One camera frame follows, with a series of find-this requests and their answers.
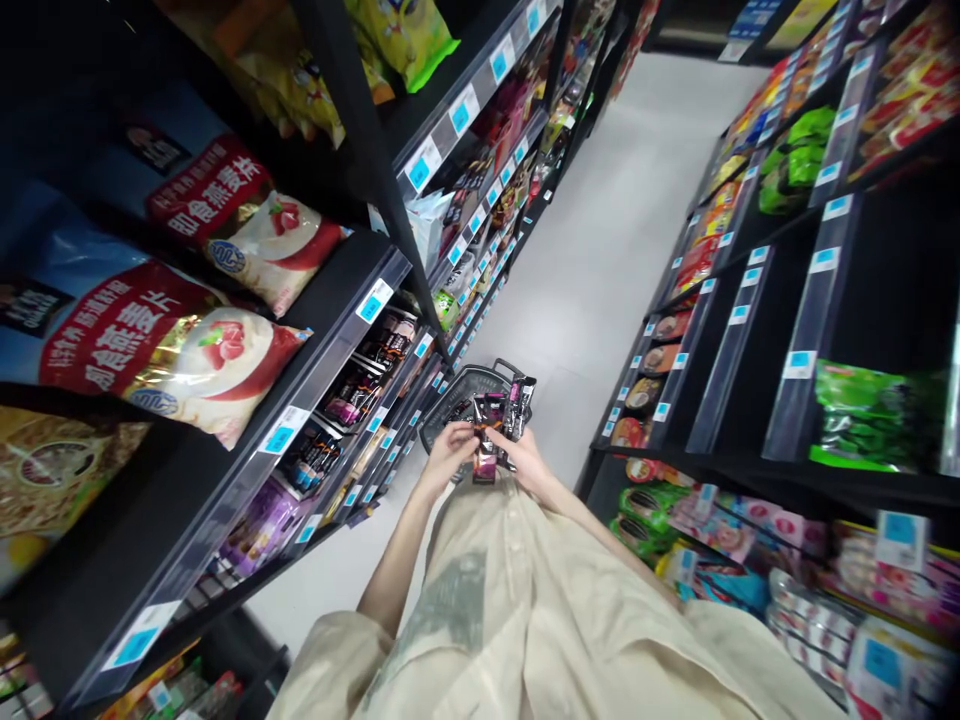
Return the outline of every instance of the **hand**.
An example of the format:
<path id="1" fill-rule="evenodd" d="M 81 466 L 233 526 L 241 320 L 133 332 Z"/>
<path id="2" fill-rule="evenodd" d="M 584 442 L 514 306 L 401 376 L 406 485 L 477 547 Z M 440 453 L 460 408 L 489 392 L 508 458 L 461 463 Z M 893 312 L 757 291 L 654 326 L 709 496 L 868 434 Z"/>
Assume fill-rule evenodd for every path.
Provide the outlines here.
<path id="1" fill-rule="evenodd" d="M 433 505 L 447 488 L 447 483 L 463 463 L 476 452 L 480 440 L 474 435 L 473 424 L 456 422 L 447 425 L 433 444 L 433 451 L 417 481 L 411 497 Z"/>
<path id="2" fill-rule="evenodd" d="M 548 510 L 560 513 L 561 501 L 567 489 L 550 472 L 537 449 L 533 431 L 525 428 L 518 442 L 507 440 L 493 428 L 487 428 L 487 437 L 499 448 L 503 448 L 517 467 L 517 482 L 533 495 Z"/>

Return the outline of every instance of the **person's right hand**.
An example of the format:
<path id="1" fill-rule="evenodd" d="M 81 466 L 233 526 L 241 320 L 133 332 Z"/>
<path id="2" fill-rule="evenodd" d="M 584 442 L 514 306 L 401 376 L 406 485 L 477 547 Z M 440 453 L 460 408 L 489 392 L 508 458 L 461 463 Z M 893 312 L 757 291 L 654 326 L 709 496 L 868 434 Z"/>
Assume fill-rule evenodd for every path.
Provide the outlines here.
<path id="1" fill-rule="evenodd" d="M 559 513 L 560 501 L 567 489 L 556 475 L 550 472 L 547 463 L 540 456 L 533 431 L 524 428 L 518 442 L 507 440 L 493 428 L 487 428 L 486 432 L 493 444 L 506 450 L 510 461 L 516 465 L 517 482 L 545 508 Z"/>

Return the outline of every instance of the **shopping basket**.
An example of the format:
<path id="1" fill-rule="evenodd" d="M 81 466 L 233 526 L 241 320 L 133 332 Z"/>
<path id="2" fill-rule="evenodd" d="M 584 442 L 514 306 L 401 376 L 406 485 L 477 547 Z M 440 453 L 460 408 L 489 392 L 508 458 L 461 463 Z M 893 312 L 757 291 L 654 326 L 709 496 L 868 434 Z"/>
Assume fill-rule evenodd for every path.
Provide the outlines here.
<path id="1" fill-rule="evenodd" d="M 469 404 L 469 401 L 473 399 L 474 395 L 498 392 L 508 395 L 510 393 L 510 386 L 513 384 L 513 375 L 507 377 L 498 373 L 497 367 L 499 365 L 513 371 L 513 375 L 523 374 L 503 358 L 497 358 L 493 363 L 493 368 L 484 367 L 483 365 L 464 365 L 463 369 L 454 377 L 453 382 L 450 383 L 447 391 L 437 399 L 433 407 L 424 413 L 420 421 L 419 433 L 420 442 L 423 443 L 423 447 L 427 453 L 433 450 L 433 443 L 436 442 L 437 437 L 443 432 L 443 428 L 445 428 L 451 420 L 473 420 L 473 408 L 472 405 Z M 463 403 L 468 403 L 466 407 L 469 409 L 458 413 L 458 418 L 451 418 L 454 410 Z M 529 416 L 530 412 L 528 408 L 527 420 L 530 419 Z M 461 465 L 460 470 L 457 471 L 457 474 L 453 477 L 453 481 L 459 482 L 465 476 L 465 473 L 469 472 L 472 468 L 473 463 L 464 463 Z"/>

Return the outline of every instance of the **store aisle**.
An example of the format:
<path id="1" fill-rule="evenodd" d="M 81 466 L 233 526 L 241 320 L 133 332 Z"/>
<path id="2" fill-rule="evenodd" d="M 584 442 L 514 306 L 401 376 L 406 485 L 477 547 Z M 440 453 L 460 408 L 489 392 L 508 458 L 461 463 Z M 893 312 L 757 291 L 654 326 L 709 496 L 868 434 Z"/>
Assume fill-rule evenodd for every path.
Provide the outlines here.
<path id="1" fill-rule="evenodd" d="M 467 353 L 468 363 L 502 357 L 538 379 L 531 427 L 570 487 L 716 138 L 767 73 L 638 57 Z M 296 654 L 317 617 L 356 607 L 424 462 L 415 447 L 373 518 L 339 531 L 249 601 L 278 644 Z"/>

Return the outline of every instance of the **person's left hand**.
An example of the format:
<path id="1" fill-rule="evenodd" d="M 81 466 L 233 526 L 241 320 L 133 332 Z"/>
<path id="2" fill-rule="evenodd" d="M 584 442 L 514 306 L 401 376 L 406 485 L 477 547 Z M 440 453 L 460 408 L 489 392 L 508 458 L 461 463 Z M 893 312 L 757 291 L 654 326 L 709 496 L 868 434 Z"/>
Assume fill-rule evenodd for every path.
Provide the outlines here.
<path id="1" fill-rule="evenodd" d="M 455 422 L 447 425 L 433 444 L 433 451 L 427 458 L 411 498 L 416 497 L 433 505 L 443 495 L 450 478 L 470 459 L 479 445 L 480 440 L 474 435 L 472 423 Z"/>

